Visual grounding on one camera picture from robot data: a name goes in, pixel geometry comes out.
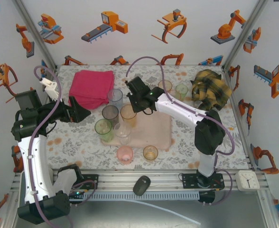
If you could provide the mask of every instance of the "plaid fabric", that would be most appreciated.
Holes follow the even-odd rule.
[[[197,73],[192,83],[193,101],[202,101],[199,109],[209,111],[212,108],[221,110],[231,96],[232,90],[221,81],[221,75],[212,70]]]

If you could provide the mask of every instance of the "computer mouse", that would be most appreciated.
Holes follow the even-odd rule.
[[[141,176],[133,187],[133,192],[137,196],[141,196],[149,188],[151,180],[147,176]]]

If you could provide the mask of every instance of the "floral tablecloth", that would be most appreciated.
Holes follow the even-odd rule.
[[[128,88],[124,84],[125,74],[129,66],[61,66],[59,80],[65,103],[68,102],[68,93],[74,74],[80,70],[93,71],[112,70],[115,75],[114,88],[119,88],[124,93],[124,103]],[[221,74],[219,66],[164,66],[165,79],[170,80],[175,87],[184,83],[191,88],[190,80],[194,80],[198,71],[211,69]],[[151,87],[157,86],[161,80],[159,66],[135,65],[129,77],[139,76],[148,82]],[[185,103],[190,104],[191,93],[188,92]],[[172,146],[168,150],[159,151],[157,159],[146,162],[142,155],[142,148],[133,148],[133,161],[123,165],[116,157],[117,146],[105,146],[94,131],[94,124],[102,119],[102,109],[105,105],[95,110],[81,123],[62,123],[57,121],[56,128],[48,135],[47,159],[53,169],[58,169],[68,164],[76,163],[82,169],[196,169],[199,165],[199,153],[194,145],[194,130],[181,121],[172,118]],[[219,111],[221,120],[231,132],[235,141],[235,152],[230,156],[219,155],[217,167],[224,169],[247,169],[248,165],[242,147],[240,134],[233,115],[230,102]],[[220,150],[229,152],[231,142],[226,135]]]

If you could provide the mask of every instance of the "clear plastic cup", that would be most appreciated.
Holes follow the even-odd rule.
[[[130,124],[131,127],[136,126],[136,113],[132,109],[132,105],[126,104],[121,108],[121,117],[124,122]]]
[[[163,80],[158,83],[158,87],[161,89],[164,89]],[[170,90],[172,89],[172,83],[168,80],[165,80],[165,87],[166,87],[167,92],[169,93]]]
[[[182,95],[176,90],[171,90],[169,94],[179,101],[182,99]]]
[[[120,89],[112,89],[107,94],[109,103],[118,108],[120,111],[122,108],[122,91]]]
[[[131,126],[127,122],[118,123],[114,127],[114,133],[119,138],[121,145],[128,145],[131,141]]]
[[[147,161],[152,162],[158,157],[158,150],[155,146],[146,146],[143,150],[143,155]]]
[[[109,120],[101,119],[97,121],[94,128],[99,137],[106,143],[114,138],[112,123]]]
[[[181,101],[183,101],[185,96],[188,93],[188,87],[184,84],[179,84],[176,86],[176,91],[178,91],[181,94],[182,96]]]
[[[102,116],[103,118],[111,121],[113,129],[120,121],[119,110],[114,105],[108,105],[104,107],[102,110]]]
[[[117,150],[116,156],[122,164],[128,165],[132,162],[133,150],[129,146],[122,146]]]

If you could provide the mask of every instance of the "pink cup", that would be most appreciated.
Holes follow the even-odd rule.
[[[118,160],[120,160],[120,162],[124,165],[128,165],[131,163],[132,161],[132,157],[133,157],[133,150],[131,147],[129,146],[121,146],[117,152],[116,152],[116,156],[118,158]]]

